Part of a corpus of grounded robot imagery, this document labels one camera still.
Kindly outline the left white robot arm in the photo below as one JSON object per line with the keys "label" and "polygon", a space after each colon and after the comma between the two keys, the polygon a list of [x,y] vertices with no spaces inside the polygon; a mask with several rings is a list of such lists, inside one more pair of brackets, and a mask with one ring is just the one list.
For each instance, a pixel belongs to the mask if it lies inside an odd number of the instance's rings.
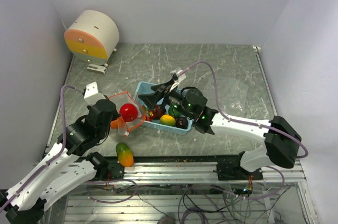
{"label": "left white robot arm", "polygon": [[108,174],[108,161],[98,152],[89,154],[73,172],[64,168],[109,135],[110,123],[119,118],[109,99],[98,100],[67,126],[40,163],[19,183],[1,190],[1,211],[10,223],[38,223],[48,208],[78,185],[102,180]]}

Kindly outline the clear orange zip bag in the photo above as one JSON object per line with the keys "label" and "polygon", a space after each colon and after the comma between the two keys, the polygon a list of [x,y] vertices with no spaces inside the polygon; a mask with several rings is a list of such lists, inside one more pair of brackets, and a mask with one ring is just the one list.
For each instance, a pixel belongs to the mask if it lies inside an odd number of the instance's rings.
{"label": "clear orange zip bag", "polygon": [[116,84],[111,84],[106,85],[103,91],[116,105],[119,115],[110,122],[110,128],[114,132],[126,137],[146,120],[145,108],[131,96],[128,90],[122,90]]}

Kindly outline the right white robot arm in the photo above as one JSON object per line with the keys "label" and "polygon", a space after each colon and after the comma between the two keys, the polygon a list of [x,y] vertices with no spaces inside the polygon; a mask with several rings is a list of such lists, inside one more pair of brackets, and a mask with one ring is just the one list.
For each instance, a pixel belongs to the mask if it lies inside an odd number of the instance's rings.
{"label": "right white robot arm", "polygon": [[275,165],[292,169],[295,166],[300,135],[282,117],[255,120],[237,116],[222,116],[207,106],[207,98],[198,88],[178,89],[174,81],[155,85],[140,82],[135,92],[137,100],[148,110],[157,105],[173,108],[188,119],[188,127],[202,134],[227,134],[244,137],[259,144],[257,149],[237,155],[221,155],[215,173],[220,181],[246,180],[250,176],[262,179],[262,167]]}

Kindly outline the red apple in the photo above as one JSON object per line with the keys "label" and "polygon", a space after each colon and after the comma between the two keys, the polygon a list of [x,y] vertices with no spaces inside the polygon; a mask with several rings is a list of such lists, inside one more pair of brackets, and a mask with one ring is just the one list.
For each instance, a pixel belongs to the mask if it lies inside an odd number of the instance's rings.
{"label": "red apple", "polygon": [[132,122],[138,117],[138,109],[131,103],[123,104],[119,113],[125,122]]}

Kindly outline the orange green mango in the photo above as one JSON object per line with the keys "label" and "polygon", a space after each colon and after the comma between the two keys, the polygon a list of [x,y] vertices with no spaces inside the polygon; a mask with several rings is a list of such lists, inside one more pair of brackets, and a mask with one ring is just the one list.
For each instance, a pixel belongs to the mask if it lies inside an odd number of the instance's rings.
{"label": "orange green mango", "polygon": [[130,167],[134,164],[133,153],[126,143],[118,143],[116,145],[116,154],[119,163],[123,167]]}

